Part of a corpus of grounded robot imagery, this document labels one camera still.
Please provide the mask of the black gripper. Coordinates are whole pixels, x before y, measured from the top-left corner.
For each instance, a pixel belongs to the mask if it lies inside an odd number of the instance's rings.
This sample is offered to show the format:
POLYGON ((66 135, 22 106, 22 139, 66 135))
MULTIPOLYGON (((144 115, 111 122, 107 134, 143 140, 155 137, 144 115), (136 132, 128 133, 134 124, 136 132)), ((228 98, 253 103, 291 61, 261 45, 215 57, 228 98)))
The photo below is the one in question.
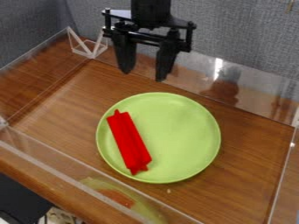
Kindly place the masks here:
POLYGON ((155 80, 164 81, 172 71, 179 50, 192 49, 196 24, 171 13, 172 0, 130 0, 128 10, 106 8, 104 36, 112 37, 118 67, 128 74, 136 65, 136 43, 158 46, 155 80))

